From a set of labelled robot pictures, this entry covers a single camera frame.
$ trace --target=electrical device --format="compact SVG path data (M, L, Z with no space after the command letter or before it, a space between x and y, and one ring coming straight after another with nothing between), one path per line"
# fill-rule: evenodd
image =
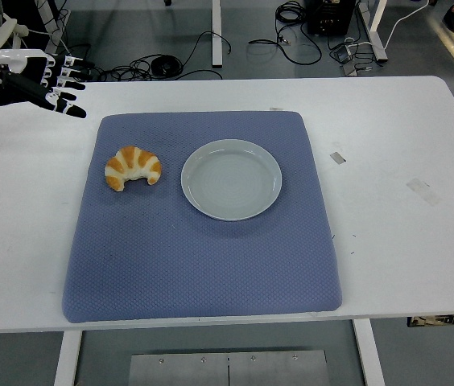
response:
M347 35L356 0L306 0L307 32Z

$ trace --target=table leg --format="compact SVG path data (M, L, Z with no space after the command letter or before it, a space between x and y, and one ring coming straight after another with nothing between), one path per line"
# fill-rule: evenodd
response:
M213 0L212 29L215 34L221 35L221 8L220 0ZM221 37L213 34L213 67L222 66Z
M378 348L375 345L370 319L354 319L353 326L361 366L365 375L365 384L367 386L384 386L385 380L382 375Z
M369 41L372 43L372 50L374 50L376 61L386 62L388 57L386 56L385 49L382 46L378 34L378 25L381 22L382 13L385 10L386 0L377 0L377 2L373 14L370 12L366 3L361 2L358 9L366 29L366 34L369 36Z
M73 386L79 359L82 331L65 331L60 346L59 363L54 386Z

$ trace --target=white robotic arm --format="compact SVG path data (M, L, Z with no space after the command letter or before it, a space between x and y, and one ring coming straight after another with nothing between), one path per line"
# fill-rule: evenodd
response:
M76 97L62 88L82 90L75 78L89 76L72 69L86 62L71 56L51 56L41 50L0 50L0 105L29 101L44 109L85 117L83 109L69 101Z

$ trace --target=blue mat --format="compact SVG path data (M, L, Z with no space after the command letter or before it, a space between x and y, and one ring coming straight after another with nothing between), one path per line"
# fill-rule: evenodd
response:
M283 188L259 216L225 222L184 197L180 172L202 145L243 139L268 150ZM107 160L149 150L161 179L105 184ZM63 311L70 322L335 310L341 288L320 184L298 113L142 113L100 126L73 239Z

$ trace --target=tape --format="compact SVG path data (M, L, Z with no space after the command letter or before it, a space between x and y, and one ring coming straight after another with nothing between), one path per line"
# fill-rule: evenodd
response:
M434 207L440 202L440 197L424 181L412 179L406 185L431 206Z
M332 153L331 158L334 159L338 165L341 165L343 162L346 162L345 158L341 157L340 153L338 152Z

